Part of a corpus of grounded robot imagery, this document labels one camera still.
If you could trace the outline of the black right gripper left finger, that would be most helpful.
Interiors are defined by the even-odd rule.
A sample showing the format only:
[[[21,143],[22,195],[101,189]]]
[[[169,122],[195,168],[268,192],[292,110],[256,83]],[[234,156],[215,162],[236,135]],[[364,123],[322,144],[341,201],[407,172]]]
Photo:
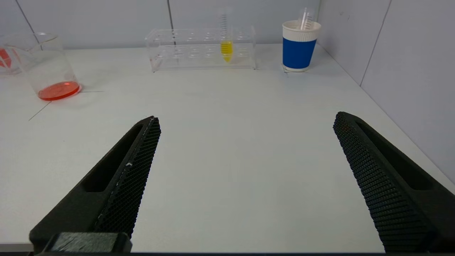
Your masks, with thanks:
[[[157,117],[136,123],[30,231],[34,253],[61,232],[132,236],[161,128]]]

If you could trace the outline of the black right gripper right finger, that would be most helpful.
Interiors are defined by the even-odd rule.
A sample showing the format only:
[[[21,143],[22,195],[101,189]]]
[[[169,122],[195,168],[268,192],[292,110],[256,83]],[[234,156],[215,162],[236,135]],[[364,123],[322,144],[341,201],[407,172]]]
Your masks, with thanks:
[[[361,118],[333,129],[385,252],[454,253],[454,194]]]

